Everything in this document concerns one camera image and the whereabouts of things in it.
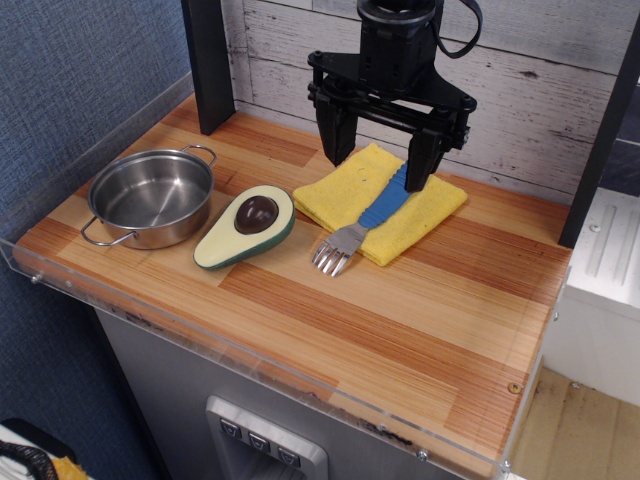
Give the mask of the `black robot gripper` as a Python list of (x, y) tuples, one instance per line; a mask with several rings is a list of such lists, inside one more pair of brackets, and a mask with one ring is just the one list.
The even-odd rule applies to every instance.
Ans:
[(405, 190), (421, 191), (447, 149), (468, 139), (467, 120), (477, 102), (436, 71), (436, 54), (451, 59), (440, 37), (441, 1), (360, 1), (360, 47), (356, 53), (316, 50), (309, 98), (316, 110), (325, 156), (340, 165), (355, 148), (359, 118), (412, 133)]

